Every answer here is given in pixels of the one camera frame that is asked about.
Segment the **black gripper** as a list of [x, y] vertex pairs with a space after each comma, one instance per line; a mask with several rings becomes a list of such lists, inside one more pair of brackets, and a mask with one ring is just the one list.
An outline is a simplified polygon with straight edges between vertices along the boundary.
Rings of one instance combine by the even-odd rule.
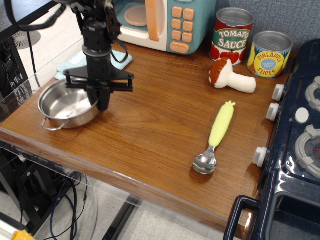
[[63, 71], [67, 88], [87, 91], [91, 106], [99, 102], [100, 111], [108, 109], [111, 93], [133, 91], [134, 75], [113, 65], [112, 51], [107, 53], [89, 51], [84, 54], [86, 66]]

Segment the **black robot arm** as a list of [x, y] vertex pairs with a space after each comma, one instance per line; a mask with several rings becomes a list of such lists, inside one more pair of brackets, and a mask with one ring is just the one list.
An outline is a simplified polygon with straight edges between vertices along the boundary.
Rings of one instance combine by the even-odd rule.
[[133, 91], [134, 75], [112, 64], [112, 45], [121, 34], [121, 23], [116, 16], [113, 0], [60, 0], [75, 13], [83, 36], [82, 51], [86, 66], [66, 69], [66, 87], [83, 89], [90, 103], [100, 111], [109, 107], [115, 91]]

